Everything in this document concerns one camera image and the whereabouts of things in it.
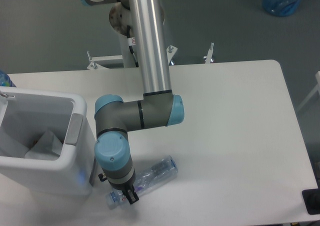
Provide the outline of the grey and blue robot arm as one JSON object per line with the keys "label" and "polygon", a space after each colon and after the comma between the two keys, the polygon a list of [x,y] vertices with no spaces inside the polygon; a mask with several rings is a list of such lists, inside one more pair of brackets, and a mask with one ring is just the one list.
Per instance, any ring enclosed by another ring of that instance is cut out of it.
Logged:
{"label": "grey and blue robot arm", "polygon": [[124,102],[107,94],[95,102],[96,143],[94,156],[102,169],[99,178],[123,193],[130,204],[139,200],[134,183],[128,132],[180,124],[185,117],[181,96],[172,92],[170,62],[164,37],[164,12],[160,0],[81,0],[95,6],[119,3],[119,14],[126,24],[126,36],[133,36],[136,50],[132,56],[141,70],[143,98]]}

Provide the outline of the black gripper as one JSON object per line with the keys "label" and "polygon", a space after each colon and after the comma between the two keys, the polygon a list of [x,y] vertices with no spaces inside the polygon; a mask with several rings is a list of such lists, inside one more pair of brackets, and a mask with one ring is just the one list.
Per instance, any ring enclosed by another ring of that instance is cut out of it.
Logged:
{"label": "black gripper", "polygon": [[117,197],[119,199],[123,199],[125,195],[130,205],[139,200],[134,188],[134,182],[136,180],[136,172],[134,169],[121,178],[110,178],[107,177],[105,173],[98,174],[98,178],[101,182],[108,181],[113,188],[117,189]]}

